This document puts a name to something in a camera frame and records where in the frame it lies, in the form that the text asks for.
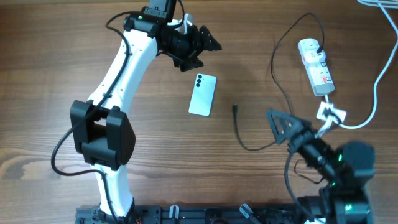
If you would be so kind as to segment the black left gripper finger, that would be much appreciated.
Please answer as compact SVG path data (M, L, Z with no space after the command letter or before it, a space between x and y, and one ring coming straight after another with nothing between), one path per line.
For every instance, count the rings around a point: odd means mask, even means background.
M200 39L203 50L207 51L220 51L222 50L221 44L212 36L206 26L200 27Z
M189 58L186 60L183 60L182 63L180 64L180 71L181 72L186 72L189 70L193 70L195 68L200 68L203 66L203 62L199 58Z

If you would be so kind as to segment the light blue Galaxy smartphone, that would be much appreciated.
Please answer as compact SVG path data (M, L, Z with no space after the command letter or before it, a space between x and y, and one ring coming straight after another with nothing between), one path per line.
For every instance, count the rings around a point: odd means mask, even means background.
M199 73L196 76L188 112L199 116L209 116L215 94L217 78Z

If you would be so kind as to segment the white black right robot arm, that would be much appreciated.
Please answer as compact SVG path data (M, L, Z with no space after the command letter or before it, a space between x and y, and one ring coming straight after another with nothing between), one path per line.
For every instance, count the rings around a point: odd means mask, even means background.
M373 215L366 183L374 177L375 152L372 145L350 141L332 149L312 128L311 122L269 109L266 113L277 144L288 142L289 156L284 179L287 190L309 221L321 223L372 223ZM300 154L309 167L327 180L314 197L296 197L289 182L289 166Z

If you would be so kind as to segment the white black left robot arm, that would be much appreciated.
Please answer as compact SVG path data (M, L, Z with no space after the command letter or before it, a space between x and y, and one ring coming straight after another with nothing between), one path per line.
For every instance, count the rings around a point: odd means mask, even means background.
M206 26L197 27L189 15L174 19L175 1L151 1L140 11L124 12L122 42L101 85L87 101L70 108L77 153L95 173L101 195L98 216L106 223L139 223L127 180L136 135L128 113L150 63L159 54L172 58L186 72L203 66L203 51L219 51L221 44Z

